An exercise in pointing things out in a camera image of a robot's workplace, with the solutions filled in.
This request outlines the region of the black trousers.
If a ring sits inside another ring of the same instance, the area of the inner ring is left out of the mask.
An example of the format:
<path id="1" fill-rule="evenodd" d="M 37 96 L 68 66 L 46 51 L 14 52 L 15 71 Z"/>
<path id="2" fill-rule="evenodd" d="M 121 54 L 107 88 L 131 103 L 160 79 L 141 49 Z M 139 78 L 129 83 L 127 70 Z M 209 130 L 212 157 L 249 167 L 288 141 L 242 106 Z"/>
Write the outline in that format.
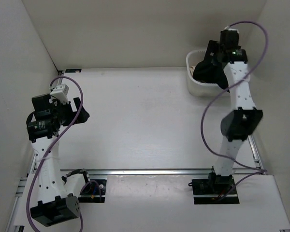
<path id="1" fill-rule="evenodd" d="M 193 79 L 202 83 L 217 84 L 221 89 L 229 87 L 223 67 L 206 65 L 204 61 L 199 62 L 193 73 Z"/>

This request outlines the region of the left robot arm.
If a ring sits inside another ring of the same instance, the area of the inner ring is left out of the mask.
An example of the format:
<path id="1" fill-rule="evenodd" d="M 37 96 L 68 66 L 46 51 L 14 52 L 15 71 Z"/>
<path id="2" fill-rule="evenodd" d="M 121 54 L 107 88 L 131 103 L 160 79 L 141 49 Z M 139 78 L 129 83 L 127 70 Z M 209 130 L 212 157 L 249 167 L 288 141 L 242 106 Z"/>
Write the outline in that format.
<path id="1" fill-rule="evenodd" d="M 76 169 L 62 176 L 59 168 L 59 140 L 67 130 L 85 123 L 89 113 L 83 108 L 83 97 L 74 98 L 76 111 L 66 95 L 44 94 L 32 98 L 34 111 L 27 119 L 27 132 L 37 170 L 29 187 L 26 214 L 31 228 L 34 222 L 50 227 L 81 216 L 78 197 L 91 190 L 87 171 Z"/>

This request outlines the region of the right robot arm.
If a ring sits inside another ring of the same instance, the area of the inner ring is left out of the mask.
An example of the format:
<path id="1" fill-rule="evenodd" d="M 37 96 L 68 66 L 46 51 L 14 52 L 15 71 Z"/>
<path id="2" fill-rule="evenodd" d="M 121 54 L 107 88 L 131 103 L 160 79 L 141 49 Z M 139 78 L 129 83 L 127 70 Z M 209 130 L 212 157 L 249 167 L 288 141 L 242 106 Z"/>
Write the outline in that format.
<path id="1" fill-rule="evenodd" d="M 210 41 L 204 61 L 209 66 L 211 79 L 221 88 L 225 87 L 231 99 L 231 111 L 220 124 L 223 140 L 219 158 L 207 181 L 208 189 L 219 193 L 232 184 L 238 152 L 261 121 L 263 112 L 256 108 L 250 94 L 247 55 L 239 46 L 237 30 L 225 29 L 218 42 Z"/>

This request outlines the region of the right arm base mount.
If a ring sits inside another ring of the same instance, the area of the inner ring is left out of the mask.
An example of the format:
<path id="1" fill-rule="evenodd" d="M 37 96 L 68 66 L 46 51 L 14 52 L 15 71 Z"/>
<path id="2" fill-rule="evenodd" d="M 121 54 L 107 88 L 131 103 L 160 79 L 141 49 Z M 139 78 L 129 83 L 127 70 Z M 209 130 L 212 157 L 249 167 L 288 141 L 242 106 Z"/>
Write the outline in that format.
<path id="1" fill-rule="evenodd" d="M 192 179 L 194 204 L 239 204 L 234 178 L 210 172 L 206 179 Z"/>

